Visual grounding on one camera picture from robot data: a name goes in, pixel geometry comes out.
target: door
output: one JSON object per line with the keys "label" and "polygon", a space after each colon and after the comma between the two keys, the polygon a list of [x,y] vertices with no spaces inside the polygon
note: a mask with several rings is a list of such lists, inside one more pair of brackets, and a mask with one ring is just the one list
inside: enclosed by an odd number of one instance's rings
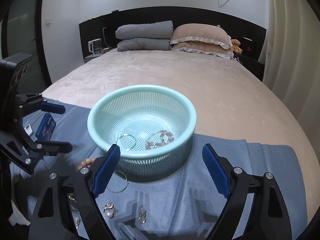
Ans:
{"label": "door", "polygon": [[18,52],[33,55],[18,93],[42,93],[52,82],[44,56],[41,35],[42,0],[14,0],[2,23],[2,57]]}

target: blue cloth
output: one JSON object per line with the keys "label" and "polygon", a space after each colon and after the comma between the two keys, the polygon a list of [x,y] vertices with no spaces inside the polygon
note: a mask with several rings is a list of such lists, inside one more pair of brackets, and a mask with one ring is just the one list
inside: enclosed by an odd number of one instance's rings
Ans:
{"label": "blue cloth", "polygon": [[[30,176],[11,164],[12,176],[17,181],[17,199],[20,207],[31,218],[36,200],[49,174],[61,176],[76,171],[86,158],[102,156],[87,130],[90,109],[48,100],[66,107],[63,115],[52,114],[57,126],[51,140],[68,141],[74,145],[69,154],[57,157],[45,156]],[[24,126],[31,124],[33,131],[38,128],[45,113],[38,111],[24,118]],[[261,145],[245,140],[227,140],[195,134],[193,148],[185,163],[175,173],[158,181],[129,182],[120,193],[108,189],[96,199],[101,212],[107,202],[118,210],[113,218],[106,219],[116,239],[205,239],[217,221],[226,199],[217,189],[202,160],[204,144],[211,143],[219,156],[228,158],[233,166],[242,167],[248,174],[263,175],[271,172],[283,194],[291,222],[292,238],[296,239],[307,226],[305,189],[299,162],[292,148],[288,146]],[[108,188],[121,190],[126,181],[113,174]],[[253,195],[249,194],[239,226],[234,237],[240,236],[249,217]],[[80,217],[73,207],[73,216]],[[147,210],[147,222],[137,222],[139,210]],[[80,222],[79,235],[87,237]]]}

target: mint green basket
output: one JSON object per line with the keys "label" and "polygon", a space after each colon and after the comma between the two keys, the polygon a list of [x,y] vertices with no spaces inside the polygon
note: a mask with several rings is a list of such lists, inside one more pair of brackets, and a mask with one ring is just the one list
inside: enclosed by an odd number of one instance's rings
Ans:
{"label": "mint green basket", "polygon": [[[113,143],[119,145],[119,165],[131,173],[148,176],[166,169],[168,162],[163,160],[169,155],[173,162],[170,166],[179,165],[181,151],[195,127],[196,111],[189,99],[154,85],[130,86],[109,93],[88,116],[89,134],[96,145],[106,152]],[[164,136],[167,144],[147,150],[146,142],[160,142],[163,130],[170,132],[174,140],[168,142]],[[179,155],[176,163],[175,153]]]}

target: beige blanket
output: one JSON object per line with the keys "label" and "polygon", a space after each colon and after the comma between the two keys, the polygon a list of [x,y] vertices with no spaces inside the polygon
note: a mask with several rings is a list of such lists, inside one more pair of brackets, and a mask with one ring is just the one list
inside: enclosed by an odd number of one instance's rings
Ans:
{"label": "beige blanket", "polygon": [[113,50],[55,82],[43,95],[92,108],[111,91],[136,84],[166,86],[187,96],[197,111],[196,133],[292,147],[312,219],[320,205],[316,155],[284,104],[238,62],[183,51]]}

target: white ruffle trim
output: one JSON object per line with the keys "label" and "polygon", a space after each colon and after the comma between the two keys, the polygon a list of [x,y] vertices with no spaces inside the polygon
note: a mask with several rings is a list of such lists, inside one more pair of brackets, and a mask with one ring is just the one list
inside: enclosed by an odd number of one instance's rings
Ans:
{"label": "white ruffle trim", "polygon": [[200,49],[190,49],[190,48],[187,48],[187,47],[183,47],[183,48],[179,48],[179,49],[171,49],[171,50],[195,52],[195,53],[199,53],[199,54],[207,54],[207,55],[213,55],[213,56],[223,57],[223,58],[227,58],[227,59],[233,59],[233,57],[228,56],[226,54],[212,52],[212,51],[203,51],[203,50],[200,50]]}
{"label": "white ruffle trim", "polygon": [[232,47],[231,37],[228,36],[228,38],[230,41],[229,45],[225,44],[221,41],[217,41],[217,40],[213,40],[213,39],[205,39],[205,38],[201,38],[201,37],[185,37],[185,38],[181,38],[181,39],[177,39],[177,40],[172,40],[172,41],[170,41],[170,44],[177,44],[179,42],[185,42],[185,41],[200,41],[200,42],[204,42],[204,43],[220,45],[224,49],[230,49]]}

